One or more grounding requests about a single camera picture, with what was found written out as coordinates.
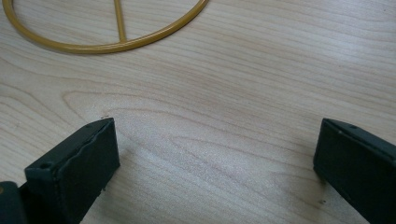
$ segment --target circular frame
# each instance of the circular frame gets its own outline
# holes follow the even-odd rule
[[[160,39],[163,39],[171,35],[172,33],[176,32],[177,30],[185,26],[187,23],[189,23],[192,19],[194,19],[202,11],[202,9],[204,9],[204,7],[208,2],[209,0],[199,0],[198,3],[189,12],[187,12],[187,14],[185,14],[177,21],[174,21],[173,23],[162,28],[159,31],[156,31],[149,35],[141,36],[137,39],[126,40],[125,33],[123,30],[123,18],[120,12],[120,0],[114,0],[116,6],[117,22],[119,26],[120,42],[114,44],[104,44],[104,45],[75,45],[75,44],[66,44],[66,43],[47,39],[46,37],[31,32],[21,24],[21,22],[17,18],[17,15],[15,14],[13,7],[13,0],[3,0],[3,8],[4,11],[6,12],[9,21],[15,27],[15,29],[17,29],[19,32],[21,32],[21,34],[23,34],[27,38],[33,40],[34,42],[42,46],[68,53],[102,54],[102,53],[120,52],[128,49],[136,49],[145,46],[147,44],[151,44]]]

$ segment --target table surface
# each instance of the table surface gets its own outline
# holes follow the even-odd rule
[[[196,0],[122,1],[128,38]],[[118,41],[113,1],[15,0],[48,38]],[[313,171],[321,120],[396,144],[396,2],[211,0],[177,33],[107,55],[55,52],[0,11],[0,180],[88,122],[121,168],[82,223],[366,223]]]

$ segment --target light wood surface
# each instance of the light wood surface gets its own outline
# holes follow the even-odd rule
[[[121,1],[128,38],[194,0]],[[118,41],[112,0],[15,0],[69,43]],[[88,122],[116,121],[121,168],[83,223],[366,223],[313,155],[322,118],[396,144],[394,0],[211,0],[152,45],[42,49],[0,11],[0,181]]]

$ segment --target yellow rubber ring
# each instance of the yellow rubber ring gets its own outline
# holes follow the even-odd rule
[[[18,21],[18,18],[15,14],[13,7],[13,0],[3,0],[3,8],[4,11],[6,12],[9,21],[15,27],[15,29],[21,32],[22,35],[26,36],[27,38],[33,40],[34,42],[42,46],[63,52],[76,53],[76,54],[102,54],[102,53],[120,52],[128,49],[136,49],[145,46],[147,44],[151,44],[160,39],[163,39],[171,35],[172,33],[176,32],[177,30],[185,26],[187,23],[189,23],[192,19],[194,19],[202,11],[202,9],[204,9],[204,7],[208,2],[209,0],[199,0],[198,3],[186,15],[182,16],[177,21],[174,21],[170,25],[162,28],[157,32],[154,32],[149,35],[141,36],[137,39],[131,39],[126,41],[121,36],[119,43],[105,44],[105,45],[74,45],[74,44],[66,44],[66,43],[61,43],[47,39],[43,36],[31,32]]]

